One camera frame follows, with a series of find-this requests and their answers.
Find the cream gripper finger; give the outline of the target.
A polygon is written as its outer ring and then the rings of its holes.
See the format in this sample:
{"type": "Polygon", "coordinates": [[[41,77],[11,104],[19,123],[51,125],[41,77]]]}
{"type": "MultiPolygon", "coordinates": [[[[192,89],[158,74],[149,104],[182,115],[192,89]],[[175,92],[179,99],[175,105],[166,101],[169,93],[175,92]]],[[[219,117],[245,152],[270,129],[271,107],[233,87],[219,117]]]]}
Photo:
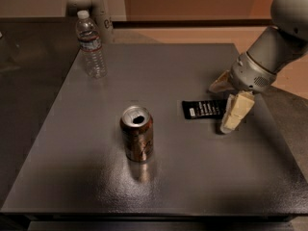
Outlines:
{"type": "Polygon", "coordinates": [[[230,94],[219,127],[220,131],[223,134],[233,132],[250,112],[254,104],[254,94],[251,91],[239,91],[236,95],[230,94]]]}
{"type": "Polygon", "coordinates": [[[229,81],[229,71],[225,70],[219,77],[210,85],[209,91],[213,93],[232,90],[234,87],[229,81]]]}

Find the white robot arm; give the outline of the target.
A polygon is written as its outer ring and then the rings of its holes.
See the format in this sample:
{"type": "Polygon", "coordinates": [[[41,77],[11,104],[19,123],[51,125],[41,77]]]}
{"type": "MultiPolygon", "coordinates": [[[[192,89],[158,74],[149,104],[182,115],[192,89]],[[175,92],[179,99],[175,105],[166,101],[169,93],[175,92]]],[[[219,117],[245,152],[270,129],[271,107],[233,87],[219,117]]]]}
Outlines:
{"type": "Polygon", "coordinates": [[[270,15],[272,24],[209,87],[212,93],[236,92],[227,99],[223,134],[237,129],[255,95],[266,91],[282,68],[308,52],[308,0],[273,0],[270,15]]]}

